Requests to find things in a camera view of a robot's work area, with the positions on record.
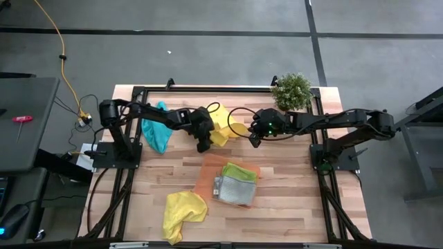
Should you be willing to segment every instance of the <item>green cloth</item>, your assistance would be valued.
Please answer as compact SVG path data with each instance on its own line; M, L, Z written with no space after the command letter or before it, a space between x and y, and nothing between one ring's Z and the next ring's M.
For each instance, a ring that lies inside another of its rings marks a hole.
M237 180L257 183L257 173L244 169L233 163L228 163L226 166L223 166L223 170L221 172L222 176L229 176L236 178Z

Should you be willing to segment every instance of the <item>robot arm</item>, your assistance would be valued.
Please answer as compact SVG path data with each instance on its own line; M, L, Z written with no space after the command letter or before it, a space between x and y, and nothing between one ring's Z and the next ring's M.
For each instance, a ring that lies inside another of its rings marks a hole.
M285 114L275 109L260 109L254 116L249 140L257 148L262 140L278 134L304 135L318 129L355 127L356 130L340 138L328 138L323 142L323 155L319 158L335 163L341 152L362 142L388 140L394 137L394 120L386 110L350 109L341 113L313 115L288 111Z
M209 131L214 129L208 110L199 107L194 111L188 108L164 111L152 107L149 103L130 102L126 100L104 100L100 103L100 121L107 127L114 139L114 151L119 158L131 156L130 141L123 135L121 127L134 118L145 118L160 122L173 130L183 129L199 140L197 151L204 152L210 147Z

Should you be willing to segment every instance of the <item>potted plant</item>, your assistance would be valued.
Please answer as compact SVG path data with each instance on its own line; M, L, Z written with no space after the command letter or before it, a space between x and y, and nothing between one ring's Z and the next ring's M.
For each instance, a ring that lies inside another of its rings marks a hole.
M311 82L301 73L288 73L271 89L275 104L282 111L303 109L311 105Z

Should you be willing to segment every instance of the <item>gray cloth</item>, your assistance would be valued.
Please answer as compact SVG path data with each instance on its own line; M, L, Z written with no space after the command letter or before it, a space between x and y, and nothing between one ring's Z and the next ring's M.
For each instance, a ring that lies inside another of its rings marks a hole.
M218 199L236 205L252 205L256 184L229 176L219 177Z

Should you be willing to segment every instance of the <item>butcher block tabletop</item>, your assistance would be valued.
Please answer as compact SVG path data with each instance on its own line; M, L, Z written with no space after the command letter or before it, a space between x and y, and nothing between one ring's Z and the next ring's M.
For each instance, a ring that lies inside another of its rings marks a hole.
M131 100L134 85L116 85L113 99ZM320 87L325 113L343 110L336 87ZM259 109L276 108L270 93L196 93L150 92L147 101L156 105L164 101L169 109L206 107L211 102L222 103L229 111L235 107ZM239 109L233 114L236 121L247 127L252 113ZM135 133L133 122L132 133ZM330 129L329 137L338 138L347 129ZM103 141L112 141L105 131ZM163 213L166 196L192 190L205 153L211 153L260 167L256 196L251 209L235 207L218 201L207 201L208 213L201 223L184 223L183 241L231 242L327 242L318 177L311 168L309 146L311 136L295 136L282 141L262 141L253 148L246 138L230 138L224 147L212 146L207 152L197 152L197 141L185 131L174 131L163 155L156 153L142 136L143 153L136 170L127 213L125 241L162 241ZM89 189L102 169L94 174ZM115 169L108 170L98 183L91 204L93 227L111 200ZM336 173L343 209L367 237L371 237L365 204L358 179L350 172ZM114 233L118 227L120 209L114 219ZM79 236L87 233L87 206L84 208ZM335 212L332 212L334 231L338 234Z

